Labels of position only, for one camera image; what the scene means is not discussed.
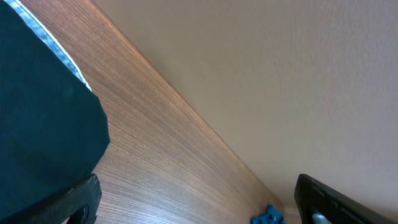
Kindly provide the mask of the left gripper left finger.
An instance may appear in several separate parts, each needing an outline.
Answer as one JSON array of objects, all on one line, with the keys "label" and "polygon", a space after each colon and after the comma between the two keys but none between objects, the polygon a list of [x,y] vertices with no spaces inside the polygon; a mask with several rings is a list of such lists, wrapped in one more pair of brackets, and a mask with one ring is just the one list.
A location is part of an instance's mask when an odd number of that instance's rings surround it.
[{"label": "left gripper left finger", "polygon": [[94,224],[102,191],[96,174],[1,220],[1,224]]}]

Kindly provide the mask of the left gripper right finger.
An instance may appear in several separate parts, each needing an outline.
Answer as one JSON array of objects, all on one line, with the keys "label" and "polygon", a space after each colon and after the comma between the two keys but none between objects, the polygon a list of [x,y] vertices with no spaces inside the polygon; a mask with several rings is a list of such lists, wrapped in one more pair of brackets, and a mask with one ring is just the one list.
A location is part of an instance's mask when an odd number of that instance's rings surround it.
[{"label": "left gripper right finger", "polygon": [[307,174],[300,174],[294,192],[302,223],[396,224]]}]

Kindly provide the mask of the black shorts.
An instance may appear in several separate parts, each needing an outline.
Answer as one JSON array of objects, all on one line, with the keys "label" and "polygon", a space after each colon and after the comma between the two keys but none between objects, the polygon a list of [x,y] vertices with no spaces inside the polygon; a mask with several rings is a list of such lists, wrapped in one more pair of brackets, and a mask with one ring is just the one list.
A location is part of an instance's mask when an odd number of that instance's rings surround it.
[{"label": "black shorts", "polygon": [[1,2],[1,217],[91,174],[110,142],[99,98]]}]

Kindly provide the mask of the blue polo shirt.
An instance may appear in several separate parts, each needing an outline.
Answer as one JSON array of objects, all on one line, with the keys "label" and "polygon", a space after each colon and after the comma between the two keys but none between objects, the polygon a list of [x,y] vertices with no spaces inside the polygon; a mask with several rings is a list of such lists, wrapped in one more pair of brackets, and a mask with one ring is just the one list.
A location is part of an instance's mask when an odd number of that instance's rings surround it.
[{"label": "blue polo shirt", "polygon": [[273,205],[268,205],[266,211],[250,219],[250,224],[284,224],[284,216]]}]

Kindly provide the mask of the folded light blue jeans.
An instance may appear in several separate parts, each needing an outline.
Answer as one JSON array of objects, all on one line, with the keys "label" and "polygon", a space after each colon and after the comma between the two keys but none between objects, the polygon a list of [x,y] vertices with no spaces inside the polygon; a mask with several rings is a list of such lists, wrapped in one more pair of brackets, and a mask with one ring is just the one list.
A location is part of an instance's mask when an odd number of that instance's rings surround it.
[{"label": "folded light blue jeans", "polygon": [[19,0],[3,0],[24,21],[28,28],[58,57],[58,59],[92,91],[81,70],[52,33]]}]

